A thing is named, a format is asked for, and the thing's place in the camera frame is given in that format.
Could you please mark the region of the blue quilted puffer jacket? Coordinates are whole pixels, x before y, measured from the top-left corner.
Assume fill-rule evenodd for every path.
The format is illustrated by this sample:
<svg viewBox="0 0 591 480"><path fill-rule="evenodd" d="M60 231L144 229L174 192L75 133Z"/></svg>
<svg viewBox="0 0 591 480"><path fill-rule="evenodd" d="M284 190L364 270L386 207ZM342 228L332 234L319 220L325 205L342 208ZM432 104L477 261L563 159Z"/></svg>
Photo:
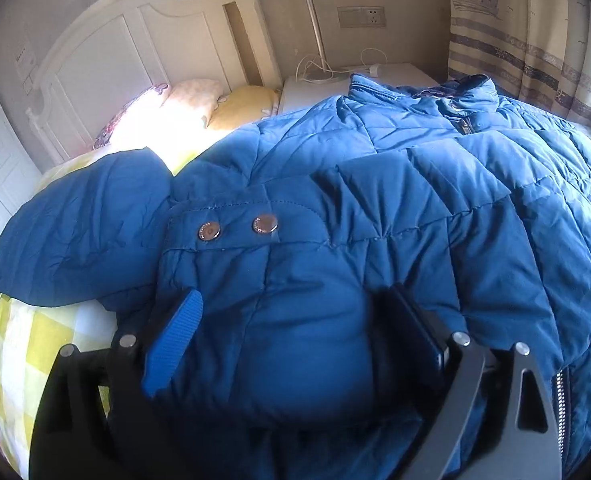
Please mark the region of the blue quilted puffer jacket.
<svg viewBox="0 0 591 480"><path fill-rule="evenodd" d="M172 192L155 300L203 314L162 408L195 479L393 479L423 426L379 323L395 284L484 352L444 477L591 479L591 130L482 75L357 75Z"/></svg>

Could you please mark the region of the yellow white checkered bedsheet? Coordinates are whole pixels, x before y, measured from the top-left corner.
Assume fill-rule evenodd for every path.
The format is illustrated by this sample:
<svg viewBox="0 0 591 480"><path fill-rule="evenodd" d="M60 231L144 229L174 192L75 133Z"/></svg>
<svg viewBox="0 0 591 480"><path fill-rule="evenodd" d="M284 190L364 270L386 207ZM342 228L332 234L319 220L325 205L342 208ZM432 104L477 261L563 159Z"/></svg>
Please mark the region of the yellow white checkered bedsheet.
<svg viewBox="0 0 591 480"><path fill-rule="evenodd" d="M0 441L23 440L16 458L27 477L128 479L106 361L120 337L142 333L187 294L168 306L155 300L172 182L188 162L149 150L82 156L45 180L4 228ZM172 382L152 405L194 479L196 464L162 408Z"/></svg>

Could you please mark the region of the white bedside table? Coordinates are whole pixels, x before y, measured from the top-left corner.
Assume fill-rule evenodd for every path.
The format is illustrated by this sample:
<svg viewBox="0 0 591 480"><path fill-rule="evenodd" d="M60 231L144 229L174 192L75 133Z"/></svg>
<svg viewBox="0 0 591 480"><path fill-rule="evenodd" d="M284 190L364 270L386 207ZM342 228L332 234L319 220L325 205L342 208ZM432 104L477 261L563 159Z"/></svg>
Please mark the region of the white bedside table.
<svg viewBox="0 0 591 480"><path fill-rule="evenodd" d="M335 79L309 82L303 76L289 77L281 91L278 113L289 113L301 108L311 107L329 96L341 96L349 92L350 74L364 75L378 84L391 87L432 87L437 81L410 63L375 64L355 66L350 73L341 74Z"/></svg>

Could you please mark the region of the floral patterned pillow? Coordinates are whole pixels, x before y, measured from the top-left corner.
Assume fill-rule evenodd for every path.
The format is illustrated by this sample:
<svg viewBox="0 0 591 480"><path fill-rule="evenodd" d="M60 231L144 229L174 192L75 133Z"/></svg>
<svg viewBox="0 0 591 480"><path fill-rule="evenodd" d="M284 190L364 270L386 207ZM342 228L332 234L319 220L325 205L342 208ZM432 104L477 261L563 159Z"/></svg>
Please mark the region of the floral patterned pillow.
<svg viewBox="0 0 591 480"><path fill-rule="evenodd" d="M143 90L137 94L137 96L134 96L130 101L124 104L100 130L94 138L92 148L94 150L99 150L99 148L104 148L109 145L113 133L131 110L138 112L141 107L147 108L152 105L161 105L166 100L169 90L169 84L154 84L154 86L146 88L146 90Z"/></svg>

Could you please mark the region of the yellow pillow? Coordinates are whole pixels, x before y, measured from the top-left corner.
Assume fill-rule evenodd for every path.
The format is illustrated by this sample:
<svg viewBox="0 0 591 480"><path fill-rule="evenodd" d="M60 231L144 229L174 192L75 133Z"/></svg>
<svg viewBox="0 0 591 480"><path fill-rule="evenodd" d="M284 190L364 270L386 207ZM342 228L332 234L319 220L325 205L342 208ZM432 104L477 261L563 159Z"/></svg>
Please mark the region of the yellow pillow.
<svg viewBox="0 0 591 480"><path fill-rule="evenodd" d="M221 96L210 116L207 128L233 131L250 122L258 122L278 112L280 92L260 86L246 86Z"/></svg>

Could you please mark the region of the patterned cream curtain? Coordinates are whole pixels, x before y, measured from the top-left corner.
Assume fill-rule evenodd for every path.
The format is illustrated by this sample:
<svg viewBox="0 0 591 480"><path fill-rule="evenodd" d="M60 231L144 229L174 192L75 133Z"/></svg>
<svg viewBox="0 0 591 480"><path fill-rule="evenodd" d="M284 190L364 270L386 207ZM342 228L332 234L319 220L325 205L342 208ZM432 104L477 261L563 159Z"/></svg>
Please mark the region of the patterned cream curtain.
<svg viewBox="0 0 591 480"><path fill-rule="evenodd" d="M451 0L448 75L591 126L589 0Z"/></svg>

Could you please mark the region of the cream pink pillow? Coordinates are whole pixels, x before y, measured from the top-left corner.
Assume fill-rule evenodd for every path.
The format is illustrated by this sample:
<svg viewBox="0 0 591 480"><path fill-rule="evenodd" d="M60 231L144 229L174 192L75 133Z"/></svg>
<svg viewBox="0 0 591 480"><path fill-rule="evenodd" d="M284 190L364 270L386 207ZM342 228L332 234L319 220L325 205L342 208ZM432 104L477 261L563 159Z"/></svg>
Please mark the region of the cream pink pillow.
<svg viewBox="0 0 591 480"><path fill-rule="evenodd" d="M201 133L210 122L222 84L213 79L189 79L172 86L161 105L131 110L111 138L112 148L166 148Z"/></svg>

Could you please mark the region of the white wooden headboard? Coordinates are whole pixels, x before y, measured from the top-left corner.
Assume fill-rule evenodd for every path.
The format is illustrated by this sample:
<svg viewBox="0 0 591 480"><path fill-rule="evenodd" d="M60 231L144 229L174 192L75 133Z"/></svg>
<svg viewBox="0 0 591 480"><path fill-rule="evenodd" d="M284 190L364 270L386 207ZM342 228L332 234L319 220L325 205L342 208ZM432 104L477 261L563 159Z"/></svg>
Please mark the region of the white wooden headboard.
<svg viewBox="0 0 591 480"><path fill-rule="evenodd" d="M282 87L260 0L98 0L41 62L34 86L44 106L26 115L60 165L88 152L141 91L194 78L226 91Z"/></svg>

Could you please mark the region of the wall power socket plate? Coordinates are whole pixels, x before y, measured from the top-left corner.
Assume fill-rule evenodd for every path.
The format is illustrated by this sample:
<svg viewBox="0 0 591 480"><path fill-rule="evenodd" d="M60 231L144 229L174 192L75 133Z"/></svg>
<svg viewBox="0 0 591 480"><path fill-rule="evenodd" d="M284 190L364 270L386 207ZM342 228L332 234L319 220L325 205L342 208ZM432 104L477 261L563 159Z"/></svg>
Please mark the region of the wall power socket plate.
<svg viewBox="0 0 591 480"><path fill-rule="evenodd" d="M339 6L337 11L341 28L387 26L383 6Z"/></svg>

